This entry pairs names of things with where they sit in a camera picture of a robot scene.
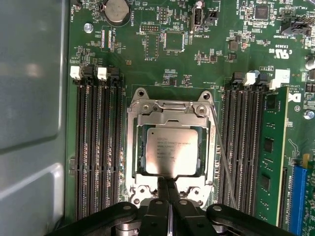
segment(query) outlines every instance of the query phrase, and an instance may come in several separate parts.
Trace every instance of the motherboard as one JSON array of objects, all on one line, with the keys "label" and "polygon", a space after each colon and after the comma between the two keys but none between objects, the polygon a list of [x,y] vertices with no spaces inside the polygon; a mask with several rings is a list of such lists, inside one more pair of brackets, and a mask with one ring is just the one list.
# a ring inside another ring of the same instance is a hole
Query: motherboard
[{"label": "motherboard", "polygon": [[313,0],[70,9],[67,223],[140,206],[167,176],[201,208],[315,235]]}]

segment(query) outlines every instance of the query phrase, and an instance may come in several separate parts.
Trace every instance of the white slot latch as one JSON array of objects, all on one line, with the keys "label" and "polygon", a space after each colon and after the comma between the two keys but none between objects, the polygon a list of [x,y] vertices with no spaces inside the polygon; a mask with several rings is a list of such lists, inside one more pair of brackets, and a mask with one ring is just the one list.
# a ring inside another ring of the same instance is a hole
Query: white slot latch
[{"label": "white slot latch", "polygon": [[243,80],[244,86],[253,85],[256,82],[256,74],[254,72],[247,72]]},{"label": "white slot latch", "polygon": [[70,76],[75,80],[81,80],[82,79],[81,68],[77,65],[72,65],[70,67]]},{"label": "white slot latch", "polygon": [[97,68],[97,78],[99,80],[107,80],[107,68],[106,67],[98,67]]},{"label": "white slot latch", "polygon": [[272,79],[269,83],[269,89],[275,90],[281,87],[281,81],[279,79]]}]

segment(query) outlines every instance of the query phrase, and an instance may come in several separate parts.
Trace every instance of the cpu socket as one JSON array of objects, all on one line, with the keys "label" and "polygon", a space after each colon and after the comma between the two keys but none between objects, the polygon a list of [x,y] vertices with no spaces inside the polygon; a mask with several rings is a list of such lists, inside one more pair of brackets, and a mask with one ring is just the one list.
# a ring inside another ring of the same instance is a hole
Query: cpu socket
[{"label": "cpu socket", "polygon": [[182,198],[206,205],[213,187],[216,128],[209,91],[197,101],[151,100],[138,88],[128,108],[126,187],[137,206],[157,197],[158,177]]}]

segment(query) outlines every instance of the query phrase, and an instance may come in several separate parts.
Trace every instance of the integrated circuit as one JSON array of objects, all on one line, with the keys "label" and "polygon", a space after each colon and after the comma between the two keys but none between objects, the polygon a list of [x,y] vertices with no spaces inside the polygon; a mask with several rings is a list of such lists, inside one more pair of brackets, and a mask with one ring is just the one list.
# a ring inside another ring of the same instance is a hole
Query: integrated circuit
[{"label": "integrated circuit", "polygon": [[261,187],[269,191],[270,189],[270,178],[266,175],[261,175]]},{"label": "integrated circuit", "polygon": [[238,42],[237,41],[230,41],[229,49],[231,51],[237,51],[238,50]]},{"label": "integrated circuit", "polygon": [[275,109],[277,106],[277,95],[271,94],[266,97],[266,109]]},{"label": "integrated circuit", "polygon": [[184,34],[183,32],[169,31],[165,34],[164,50],[181,52],[184,49]]},{"label": "integrated circuit", "polygon": [[273,145],[274,145],[273,139],[265,138],[265,142],[264,142],[264,150],[265,151],[272,153]]},{"label": "integrated circuit", "polygon": [[269,6],[257,5],[255,6],[255,19],[256,20],[268,20]]}]

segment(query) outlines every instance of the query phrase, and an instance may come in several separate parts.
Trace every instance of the blue pcie slot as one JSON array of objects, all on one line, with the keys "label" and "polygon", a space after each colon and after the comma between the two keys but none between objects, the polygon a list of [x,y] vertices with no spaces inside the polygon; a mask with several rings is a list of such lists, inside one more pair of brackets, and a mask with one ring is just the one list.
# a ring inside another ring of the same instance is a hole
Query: blue pcie slot
[{"label": "blue pcie slot", "polygon": [[305,184],[307,169],[295,166],[293,168],[293,185],[291,195],[291,216],[289,231],[295,235],[302,235],[302,218],[304,209]]}]

